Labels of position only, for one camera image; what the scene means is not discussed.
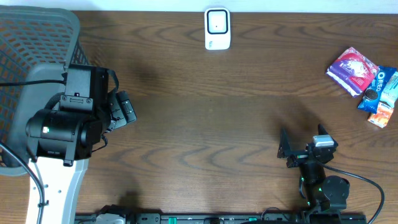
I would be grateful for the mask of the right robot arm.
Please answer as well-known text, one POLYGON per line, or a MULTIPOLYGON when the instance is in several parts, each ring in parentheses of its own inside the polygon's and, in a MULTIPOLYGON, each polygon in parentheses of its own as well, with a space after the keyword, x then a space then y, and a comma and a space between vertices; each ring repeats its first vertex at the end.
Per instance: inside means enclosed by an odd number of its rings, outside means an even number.
POLYGON ((347 208, 348 180, 325 174, 325 165, 334 156, 338 143, 319 124, 318 134, 303 150, 293 150, 287 132, 280 132, 277 157, 286 159, 288 168, 299 168, 299 192, 309 209, 302 212, 304 223, 341 223, 341 211, 347 208))

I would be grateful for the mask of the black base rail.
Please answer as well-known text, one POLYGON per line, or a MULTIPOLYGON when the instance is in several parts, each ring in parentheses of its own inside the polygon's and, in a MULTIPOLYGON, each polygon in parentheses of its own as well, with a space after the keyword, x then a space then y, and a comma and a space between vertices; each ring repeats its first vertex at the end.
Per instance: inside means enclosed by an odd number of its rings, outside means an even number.
POLYGON ((301 223, 299 217, 290 218, 281 213, 264 215, 161 215, 137 213, 130 217, 116 214, 78 215, 75 223, 131 223, 131 224, 239 224, 239 223, 301 223))

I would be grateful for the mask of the small orange box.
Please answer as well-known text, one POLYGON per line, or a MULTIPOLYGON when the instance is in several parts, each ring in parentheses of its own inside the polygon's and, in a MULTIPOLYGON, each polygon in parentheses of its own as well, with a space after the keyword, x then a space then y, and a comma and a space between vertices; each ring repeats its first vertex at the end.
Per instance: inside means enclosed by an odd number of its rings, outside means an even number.
POLYGON ((376 114, 371 113, 368 121, 379 128, 385 128, 394 112, 394 109, 386 103, 380 102, 376 114))

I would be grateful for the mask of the white barcode scanner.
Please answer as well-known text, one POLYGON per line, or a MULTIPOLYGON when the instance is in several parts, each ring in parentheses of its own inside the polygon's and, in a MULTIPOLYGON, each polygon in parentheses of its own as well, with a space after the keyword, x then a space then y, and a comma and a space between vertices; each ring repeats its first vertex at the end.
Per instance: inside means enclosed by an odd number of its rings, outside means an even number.
POLYGON ((209 8, 204 13, 205 48, 226 50, 231 45, 231 16, 223 7, 209 8))

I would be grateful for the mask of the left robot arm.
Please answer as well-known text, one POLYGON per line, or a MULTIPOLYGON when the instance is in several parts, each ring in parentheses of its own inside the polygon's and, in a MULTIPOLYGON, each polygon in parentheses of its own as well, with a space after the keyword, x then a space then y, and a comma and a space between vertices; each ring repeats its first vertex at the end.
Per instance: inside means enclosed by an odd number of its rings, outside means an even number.
POLYGON ((34 210, 41 223, 73 223, 78 194, 90 157, 106 134, 137 119, 125 91, 110 92, 99 103, 93 98, 59 93, 26 125, 27 148, 32 154, 29 167, 30 198, 38 206, 28 207, 26 222, 34 210))

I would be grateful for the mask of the green tissue wipes pack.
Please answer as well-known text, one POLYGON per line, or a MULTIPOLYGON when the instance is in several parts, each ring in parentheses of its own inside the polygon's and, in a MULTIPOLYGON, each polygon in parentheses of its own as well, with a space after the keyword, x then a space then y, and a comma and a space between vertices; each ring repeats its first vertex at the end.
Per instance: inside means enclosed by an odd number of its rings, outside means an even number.
POLYGON ((384 90, 382 91, 381 94, 381 102, 384 102, 387 104, 389 107, 394 108, 395 102, 397 100, 397 94, 398 94, 398 73, 395 72, 390 80, 387 82, 384 90))

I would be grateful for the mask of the pink purple liners pack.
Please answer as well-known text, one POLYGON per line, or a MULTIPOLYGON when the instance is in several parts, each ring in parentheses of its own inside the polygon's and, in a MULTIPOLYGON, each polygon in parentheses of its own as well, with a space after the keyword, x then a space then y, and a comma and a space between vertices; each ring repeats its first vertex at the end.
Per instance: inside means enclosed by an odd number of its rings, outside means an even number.
POLYGON ((354 47, 346 49, 325 72, 353 98, 361 95, 378 73, 379 67, 354 47))

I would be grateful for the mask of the grey plastic mesh basket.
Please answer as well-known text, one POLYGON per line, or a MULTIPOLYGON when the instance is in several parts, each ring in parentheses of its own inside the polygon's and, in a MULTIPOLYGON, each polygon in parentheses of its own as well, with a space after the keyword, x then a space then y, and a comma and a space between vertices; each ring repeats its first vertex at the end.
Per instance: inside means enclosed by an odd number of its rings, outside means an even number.
POLYGON ((1 81, 23 82, 41 63, 89 63, 80 21, 66 9, 1 6, 1 81))

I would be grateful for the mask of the blue Oreo cookie pack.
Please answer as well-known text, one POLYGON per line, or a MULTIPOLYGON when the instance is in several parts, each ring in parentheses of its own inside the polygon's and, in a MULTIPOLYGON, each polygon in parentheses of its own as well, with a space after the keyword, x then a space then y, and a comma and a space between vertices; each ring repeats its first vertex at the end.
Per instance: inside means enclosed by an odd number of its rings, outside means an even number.
POLYGON ((375 79, 366 88, 363 98, 358 105, 359 110, 363 110, 369 113, 376 113, 379 105, 382 91, 385 89, 388 81, 391 79, 393 74, 397 71, 393 67, 379 66, 379 72, 375 79))

